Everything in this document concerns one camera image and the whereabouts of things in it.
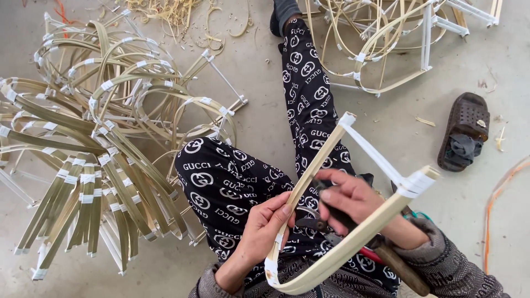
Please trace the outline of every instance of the fingernail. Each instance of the fingernail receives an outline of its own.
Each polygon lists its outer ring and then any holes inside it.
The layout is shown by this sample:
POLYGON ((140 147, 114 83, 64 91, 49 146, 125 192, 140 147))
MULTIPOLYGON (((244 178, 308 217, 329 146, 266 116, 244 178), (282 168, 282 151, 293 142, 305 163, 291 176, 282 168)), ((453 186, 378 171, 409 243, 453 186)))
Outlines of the fingernail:
POLYGON ((330 197, 331 197, 331 192, 330 192, 329 190, 325 189, 325 190, 322 190, 322 191, 320 192, 320 198, 321 198, 324 202, 328 202, 329 199, 330 199, 330 197))
POLYGON ((282 211, 283 213, 285 213, 285 215, 289 215, 289 214, 291 214, 291 205, 289 205, 289 204, 285 205, 285 206, 281 209, 281 211, 282 211))

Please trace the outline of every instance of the black patterned pants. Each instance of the black patterned pants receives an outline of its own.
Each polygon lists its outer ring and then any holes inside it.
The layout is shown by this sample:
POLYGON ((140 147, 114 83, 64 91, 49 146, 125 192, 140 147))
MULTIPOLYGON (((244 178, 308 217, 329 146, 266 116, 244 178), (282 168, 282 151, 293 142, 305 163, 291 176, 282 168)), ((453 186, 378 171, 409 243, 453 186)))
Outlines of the black patterned pants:
MULTIPOLYGON (((278 48, 284 66, 287 118, 296 147, 296 173, 301 177, 335 128, 338 117, 329 78, 322 70, 311 34, 302 19, 287 25, 285 42, 278 48)), ((294 187, 291 179, 274 166, 209 137, 190 141, 178 153, 175 167, 184 193, 219 261, 226 260, 234 252, 252 206, 294 187)), ((340 142, 322 168, 336 168, 355 175, 348 149, 340 142)), ((318 211, 317 191, 313 187, 306 189, 298 206, 318 211)), ((302 217, 314 218, 311 213, 296 209, 296 218, 302 217)), ((295 226, 280 258, 321 257, 331 248, 321 233, 295 226)), ((391 292, 399 285, 399 279, 387 267, 359 253, 343 267, 377 280, 391 292)), ((263 263, 258 264, 246 281, 257 281, 263 271, 263 263)))

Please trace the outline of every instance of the gray floor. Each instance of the gray floor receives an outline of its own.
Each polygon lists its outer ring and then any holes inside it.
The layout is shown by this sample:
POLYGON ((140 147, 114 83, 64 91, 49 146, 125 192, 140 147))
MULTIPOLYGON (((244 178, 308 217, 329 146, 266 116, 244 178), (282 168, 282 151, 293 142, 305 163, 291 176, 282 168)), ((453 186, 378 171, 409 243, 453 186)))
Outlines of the gray floor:
MULTIPOLYGON (((479 2, 478 6, 483 9, 490 4, 490 1, 473 2, 479 2)), ((96 0, 63 3, 71 19, 98 18, 100 10, 84 9, 97 7, 99 2, 96 0)), ((211 15, 210 28, 213 33, 222 31, 227 40, 224 52, 215 59, 217 66, 250 101, 235 116, 237 146, 284 170, 294 179, 294 148, 282 94, 281 59, 276 48, 280 40, 267 29, 271 3, 270 0, 250 0, 254 26, 249 28, 250 33, 240 38, 231 38, 226 30, 240 29, 239 24, 246 15, 244 1, 220 3, 223 11, 211 15), (230 13, 237 16, 238 21, 234 17, 229 19, 230 13), (271 60, 270 64, 265 63, 266 59, 271 60)), ((204 1, 194 12, 192 22, 198 28, 192 26, 186 37, 187 44, 192 38, 199 40, 205 32, 202 27, 207 5, 204 1)), ((0 31, 0 76, 38 78, 34 66, 28 61, 41 44, 44 11, 57 17, 53 7, 52 0, 37 0, 36 3, 29 0, 26 8, 20 1, 0 3, 0 25, 3 28, 0 31)), ((529 7, 523 0, 505 2, 501 24, 491 29, 467 18, 472 34, 466 41, 448 33, 432 48, 432 70, 406 85, 383 93, 380 98, 340 87, 332 89, 338 114, 350 111, 358 115, 355 129, 403 175, 426 164, 437 167, 436 156, 449 110, 462 92, 470 91, 483 96, 492 118, 503 116, 504 121, 491 122, 490 140, 485 143, 475 164, 459 174, 443 172, 442 179, 412 203, 413 209, 420 209, 431 216, 466 256, 480 266, 487 198, 504 172, 529 154, 530 101, 526 88, 530 82, 529 7), (498 82, 491 93, 486 91, 491 90, 495 82, 488 67, 498 82), (488 88, 478 87, 477 82, 482 80, 486 81, 488 88), (415 121, 415 117, 433 121, 436 127, 415 121), (499 152, 494 139, 503 127, 506 127, 505 152, 499 152)), ((197 46, 191 51, 191 47, 183 41, 175 45, 172 38, 164 38, 156 20, 148 25, 140 24, 140 28, 147 36, 164 40, 182 68, 189 66, 202 52, 197 46)), ((394 55, 393 59, 400 61, 394 68, 408 67, 411 65, 409 61, 419 65, 417 53, 401 57, 394 55)), ((347 59, 335 56, 329 66, 347 62, 347 59)), ((228 88, 213 71, 207 69, 199 77, 191 88, 194 93, 224 104, 234 101, 228 88)), ((192 125, 191 117, 187 121, 192 125)), ((388 195, 390 184, 384 174, 352 139, 345 137, 343 143, 350 149, 356 171, 373 173, 376 176, 375 187, 388 195)), ((43 164, 29 162, 26 161, 22 169, 36 171, 43 177, 50 173, 43 164)), ((514 177, 492 212, 490 271, 512 297, 525 297, 530 293, 530 261, 524 253, 524 247, 530 241, 530 233, 524 225, 530 207, 524 195, 528 175, 526 170, 514 177)), ((42 196, 46 189, 35 182, 18 181, 35 197, 42 196)), ((3 260, 0 264, 0 287, 3 297, 184 297, 205 265, 215 260, 206 242, 189 247, 187 241, 176 238, 159 239, 154 243, 141 241, 138 259, 130 264, 126 277, 121 277, 104 246, 100 247, 95 259, 87 257, 83 248, 77 248, 68 254, 58 253, 46 279, 32 282, 30 268, 37 262, 38 246, 30 254, 17 257, 12 256, 12 250, 33 210, 26 209, 4 186, 0 186, 0 193, 3 194, 0 205, 0 259, 3 260)))

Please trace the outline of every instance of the brown sandal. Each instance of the brown sandal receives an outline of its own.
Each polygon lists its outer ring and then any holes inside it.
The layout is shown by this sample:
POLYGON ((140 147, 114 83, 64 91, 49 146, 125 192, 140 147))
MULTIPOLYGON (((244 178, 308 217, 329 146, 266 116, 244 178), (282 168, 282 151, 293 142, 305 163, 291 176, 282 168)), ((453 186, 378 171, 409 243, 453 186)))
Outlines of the brown sandal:
POLYGON ((465 92, 451 108, 444 141, 438 153, 440 168, 462 172, 480 155, 482 144, 488 140, 490 113, 484 98, 465 92))

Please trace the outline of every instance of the hand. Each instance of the hand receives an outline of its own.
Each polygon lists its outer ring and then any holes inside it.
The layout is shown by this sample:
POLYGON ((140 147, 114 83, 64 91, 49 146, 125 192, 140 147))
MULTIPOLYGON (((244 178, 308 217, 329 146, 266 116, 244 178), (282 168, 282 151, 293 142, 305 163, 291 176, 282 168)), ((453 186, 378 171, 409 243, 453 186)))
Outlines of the hand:
MULTIPOLYGON (((295 225, 293 207, 286 204, 290 194, 290 191, 284 192, 250 209, 241 241, 215 274, 217 284, 226 292, 234 294, 250 270, 265 259, 285 222, 289 227, 295 225)), ((287 238, 289 229, 285 229, 281 249, 287 238)))
MULTIPOLYGON (((357 224, 363 222, 385 202, 363 179, 337 169, 320 170, 315 178, 331 180, 337 184, 320 192, 320 199, 348 214, 357 224)), ((320 217, 328 221, 337 234, 348 234, 348 229, 330 215, 324 204, 319 205, 319 211, 320 217)), ((381 230, 381 234, 403 249, 414 249, 429 241, 425 233, 400 215, 393 218, 381 230)))

